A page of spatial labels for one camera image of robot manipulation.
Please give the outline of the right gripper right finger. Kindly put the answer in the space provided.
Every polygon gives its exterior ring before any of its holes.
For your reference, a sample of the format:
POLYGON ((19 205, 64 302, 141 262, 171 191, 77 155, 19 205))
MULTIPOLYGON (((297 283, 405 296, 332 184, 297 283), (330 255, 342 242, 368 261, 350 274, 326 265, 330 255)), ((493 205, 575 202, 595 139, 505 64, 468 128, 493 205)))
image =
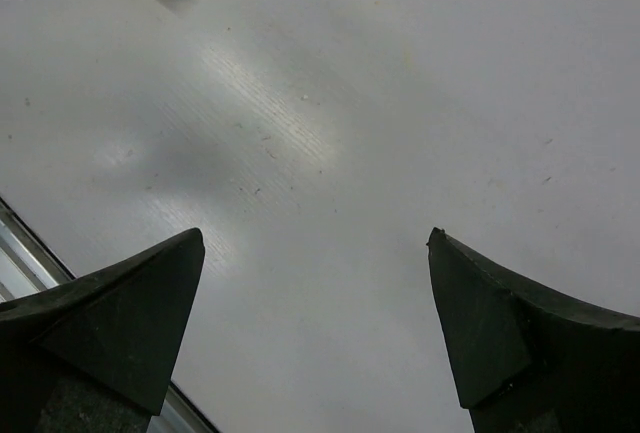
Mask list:
POLYGON ((475 431, 638 431, 637 317, 544 286, 442 229, 427 246, 458 400, 475 431))

